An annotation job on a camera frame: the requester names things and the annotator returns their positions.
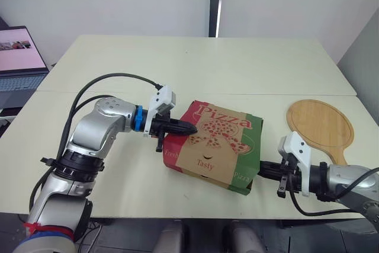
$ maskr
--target red stripe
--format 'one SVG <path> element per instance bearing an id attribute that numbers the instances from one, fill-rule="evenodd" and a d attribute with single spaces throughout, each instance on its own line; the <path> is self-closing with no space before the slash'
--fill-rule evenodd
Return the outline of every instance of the red stripe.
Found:
<path id="1" fill-rule="evenodd" d="M 201 118 L 200 115 L 195 114 L 199 110 L 200 105 L 208 106 L 208 103 L 194 101 L 180 119 L 196 125 Z M 175 165 L 179 158 L 180 150 L 187 139 L 188 136 L 175 136 L 172 134 L 168 134 L 167 137 L 165 137 L 163 141 L 163 163 L 167 167 L 182 172 L 182 169 Z"/>
<path id="2" fill-rule="evenodd" d="M 72 230 L 68 228 L 63 228 L 61 226 L 53 226 L 53 225 L 39 225 L 38 223 L 24 223 L 24 226 L 26 228 L 29 228 L 30 235 L 32 235 L 36 231 L 55 231 L 55 232 L 60 232 L 68 237 L 70 237 L 73 240 L 73 233 Z"/>

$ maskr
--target pizza text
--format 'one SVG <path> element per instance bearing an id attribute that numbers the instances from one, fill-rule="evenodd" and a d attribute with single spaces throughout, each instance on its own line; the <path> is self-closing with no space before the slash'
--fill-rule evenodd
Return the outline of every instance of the pizza text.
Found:
<path id="1" fill-rule="evenodd" d="M 220 113 L 217 109 L 211 109 L 208 106 L 200 105 L 199 110 L 197 110 L 194 114 L 201 116 L 203 113 L 211 113 L 211 118 L 220 120 L 220 121 L 226 121 L 231 124 L 238 124 L 241 127 L 245 127 L 248 129 L 252 129 L 251 122 L 248 120 L 241 120 L 239 118 L 235 118 L 232 116 L 224 115 Z"/>
<path id="2" fill-rule="evenodd" d="M 240 179 L 242 181 L 249 182 L 249 178 L 246 176 L 243 176 L 241 173 L 235 172 L 235 178 Z"/>

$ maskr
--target red tape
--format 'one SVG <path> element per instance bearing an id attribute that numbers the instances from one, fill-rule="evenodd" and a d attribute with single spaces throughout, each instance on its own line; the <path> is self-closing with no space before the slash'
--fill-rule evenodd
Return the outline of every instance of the red tape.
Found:
<path id="1" fill-rule="evenodd" d="M 68 237 L 70 237 L 73 240 L 73 233 L 72 230 L 68 228 L 63 228 L 61 226 L 54 226 L 54 225 L 39 225 L 37 222 L 35 223 L 24 223 L 24 226 L 26 228 L 29 228 L 30 235 L 34 234 L 36 231 L 55 231 L 55 232 L 60 232 Z"/>

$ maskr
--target pizza box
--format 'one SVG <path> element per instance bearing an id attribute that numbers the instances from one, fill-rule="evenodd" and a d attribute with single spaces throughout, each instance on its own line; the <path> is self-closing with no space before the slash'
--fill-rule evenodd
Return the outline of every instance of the pizza box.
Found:
<path id="1" fill-rule="evenodd" d="M 195 125 L 190 136 L 167 135 L 167 167 L 247 195 L 259 172 L 263 120 L 250 114 L 194 101 L 181 120 Z"/>

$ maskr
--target pizza illustration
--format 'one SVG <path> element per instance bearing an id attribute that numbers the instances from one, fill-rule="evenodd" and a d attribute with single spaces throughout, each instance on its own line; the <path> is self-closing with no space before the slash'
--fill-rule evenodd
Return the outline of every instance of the pizza illustration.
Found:
<path id="1" fill-rule="evenodd" d="M 234 137 L 238 133 L 238 127 L 234 124 L 219 120 L 208 120 L 204 121 L 200 128 L 207 132 L 209 137 L 189 136 L 190 144 L 194 145 L 207 140 L 206 147 L 220 149 L 221 144 L 219 141 L 220 139 L 224 139 L 236 154 L 244 154 L 250 151 L 250 146 L 239 142 L 239 140 Z"/>
<path id="2" fill-rule="evenodd" d="M 204 121 L 200 128 L 211 136 L 234 136 L 238 132 L 236 125 L 220 120 Z"/>

